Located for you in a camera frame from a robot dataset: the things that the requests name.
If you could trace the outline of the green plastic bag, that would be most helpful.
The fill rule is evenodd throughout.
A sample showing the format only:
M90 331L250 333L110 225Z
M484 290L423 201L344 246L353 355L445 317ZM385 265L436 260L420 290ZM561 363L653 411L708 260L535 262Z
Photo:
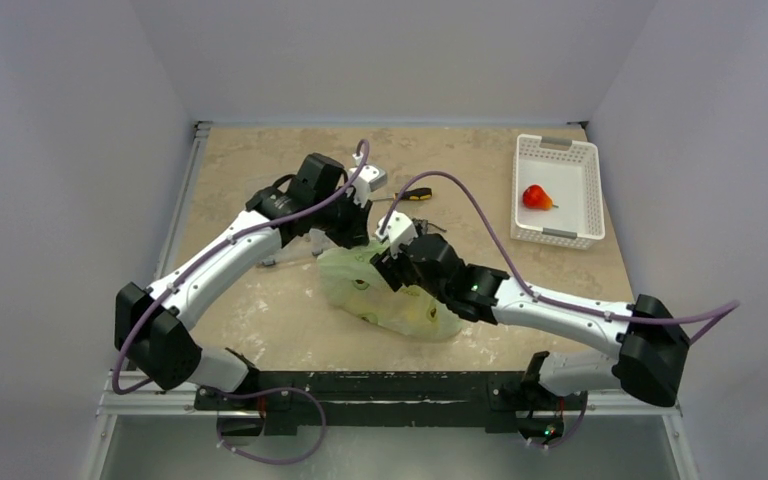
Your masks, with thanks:
M376 240L366 246L334 247L317 258L319 278L329 305L372 325L422 341L447 340L465 321L418 286L397 291L371 264L388 248Z

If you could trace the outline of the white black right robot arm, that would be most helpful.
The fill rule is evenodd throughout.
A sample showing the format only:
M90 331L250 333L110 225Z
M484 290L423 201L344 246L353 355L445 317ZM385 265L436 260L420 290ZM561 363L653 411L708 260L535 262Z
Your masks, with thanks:
M533 356L521 381L533 406L598 389L620 389L659 407L677 401L690 340L656 297L604 302L524 288L506 271L466 263L439 234L386 248L370 263L392 290L417 286L463 320L541 330L588 346L578 355Z

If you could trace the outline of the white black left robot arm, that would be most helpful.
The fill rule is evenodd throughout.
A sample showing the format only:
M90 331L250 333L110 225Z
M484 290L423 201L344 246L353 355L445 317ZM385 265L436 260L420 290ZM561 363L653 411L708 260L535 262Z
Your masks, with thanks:
M294 239L319 230L335 245L368 244L371 194L386 172L354 156L355 167L319 153L298 172L257 191L234 221L193 258L146 287L128 283L115 297L114 346L163 390L192 382L219 390L232 408L257 399L254 365L231 350L199 345L190 332L242 275Z

